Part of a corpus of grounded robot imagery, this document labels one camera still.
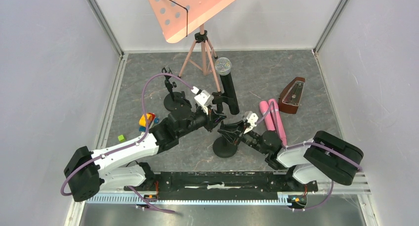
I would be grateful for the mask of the black microphone stand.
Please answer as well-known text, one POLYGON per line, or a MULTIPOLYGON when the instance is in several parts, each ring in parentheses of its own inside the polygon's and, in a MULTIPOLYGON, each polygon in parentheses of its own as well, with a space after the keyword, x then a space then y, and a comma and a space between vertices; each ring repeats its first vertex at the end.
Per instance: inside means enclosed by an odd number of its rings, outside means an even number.
POLYGON ((165 75, 165 87, 168 90, 168 95, 164 98, 164 107, 168 111, 174 111, 184 104, 182 102, 182 96, 180 92, 173 91, 177 87, 177 84, 170 80, 171 76, 165 75))
MULTIPOLYGON (((233 98, 220 91, 213 92, 212 95, 214 97, 212 103, 216 105, 216 113, 218 114, 223 113, 223 103, 226 103, 228 106, 230 106, 231 103, 235 103, 233 98)), ((236 145, 228 142, 223 136, 217 138, 212 147, 215 155, 220 158, 230 158, 236 154, 238 149, 236 145)))
POLYGON ((187 106, 190 109, 192 108, 191 102, 186 98, 186 94, 184 91, 180 92, 179 94, 179 102, 181 106, 187 106))

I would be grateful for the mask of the pink microphone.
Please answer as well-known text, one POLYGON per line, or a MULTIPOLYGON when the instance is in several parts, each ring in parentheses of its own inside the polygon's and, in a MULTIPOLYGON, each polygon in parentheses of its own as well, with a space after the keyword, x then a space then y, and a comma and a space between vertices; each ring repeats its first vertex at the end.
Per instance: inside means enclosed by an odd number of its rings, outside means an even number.
POLYGON ((274 122, 272 120, 272 116, 270 114, 268 102, 265 101, 265 100, 264 101, 261 101, 259 103, 259 109, 260 109, 260 111, 261 111, 261 113, 262 113, 262 115, 264 117, 263 120, 265 122, 265 125, 266 125, 267 130, 269 130, 269 131, 275 131, 276 128, 275 128, 274 122))
POLYGON ((279 135, 280 140, 283 143, 283 146, 287 146, 287 136, 285 132, 285 128, 280 116, 280 110, 278 102, 275 99, 268 100, 268 104, 272 105, 271 108, 271 116, 272 120, 274 121, 274 124, 276 125, 276 131, 279 135))

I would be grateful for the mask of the black microphone silver grille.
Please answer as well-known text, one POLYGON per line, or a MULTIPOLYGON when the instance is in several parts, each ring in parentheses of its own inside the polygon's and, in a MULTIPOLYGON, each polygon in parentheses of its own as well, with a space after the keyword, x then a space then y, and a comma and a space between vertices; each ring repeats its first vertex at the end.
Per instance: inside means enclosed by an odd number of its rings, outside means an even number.
POLYGON ((239 114, 239 104, 231 76, 231 61, 226 57, 220 57, 216 60, 214 67, 217 74, 220 76, 220 80, 223 86, 224 93, 221 95, 223 102, 228 105, 232 115, 239 114))

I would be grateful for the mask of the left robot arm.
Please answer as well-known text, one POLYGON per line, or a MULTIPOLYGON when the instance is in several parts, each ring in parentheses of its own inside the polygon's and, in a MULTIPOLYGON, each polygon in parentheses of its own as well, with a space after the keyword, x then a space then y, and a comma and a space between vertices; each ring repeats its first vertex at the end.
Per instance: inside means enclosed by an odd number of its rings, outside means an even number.
POLYGON ((76 202, 90 199, 99 191, 125 186, 139 186, 150 190, 155 176, 141 165, 127 167, 132 161, 168 151, 179 144, 179 139, 199 128, 211 132, 226 115, 212 108, 180 108, 150 130, 126 142, 104 149, 78 148, 64 169, 66 177, 61 194, 76 202))

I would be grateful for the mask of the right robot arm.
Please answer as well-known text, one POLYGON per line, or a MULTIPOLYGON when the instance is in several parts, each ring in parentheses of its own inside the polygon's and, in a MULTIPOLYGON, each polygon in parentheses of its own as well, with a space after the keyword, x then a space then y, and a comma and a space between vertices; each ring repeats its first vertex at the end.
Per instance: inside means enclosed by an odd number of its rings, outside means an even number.
POLYGON ((275 131, 258 134, 249 130, 247 122, 222 124, 218 133, 230 146, 240 143, 265 155, 265 162, 274 170, 287 169, 286 186, 299 190, 312 181, 330 180, 341 185, 351 185, 361 171, 364 152, 326 132, 318 131, 313 138, 285 146, 275 131))

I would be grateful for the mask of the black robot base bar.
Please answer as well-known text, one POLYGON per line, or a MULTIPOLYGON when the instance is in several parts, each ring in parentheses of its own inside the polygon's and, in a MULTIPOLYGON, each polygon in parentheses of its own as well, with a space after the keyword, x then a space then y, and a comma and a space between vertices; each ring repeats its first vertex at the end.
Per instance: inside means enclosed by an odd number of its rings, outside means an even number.
POLYGON ((275 200, 279 192, 317 192, 318 185, 284 172, 160 172, 135 190, 155 191, 159 200, 275 200))

